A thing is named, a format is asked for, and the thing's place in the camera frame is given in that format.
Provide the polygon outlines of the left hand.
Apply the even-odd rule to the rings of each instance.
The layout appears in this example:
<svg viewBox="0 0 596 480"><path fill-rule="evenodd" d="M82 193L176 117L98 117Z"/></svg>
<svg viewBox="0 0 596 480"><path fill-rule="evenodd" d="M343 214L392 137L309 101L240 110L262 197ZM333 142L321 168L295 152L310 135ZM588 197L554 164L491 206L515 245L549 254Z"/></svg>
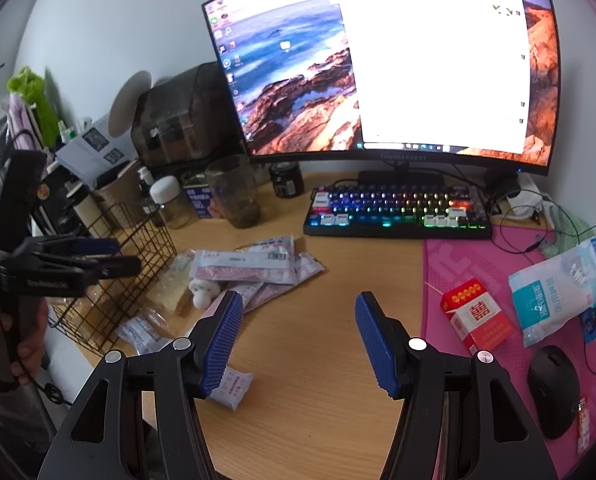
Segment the left hand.
<svg viewBox="0 0 596 480"><path fill-rule="evenodd" d="M33 328L24 339L10 334L12 326L12 318L0 313L0 392L13 391L38 378L45 354L48 303L40 301Z"/></svg>

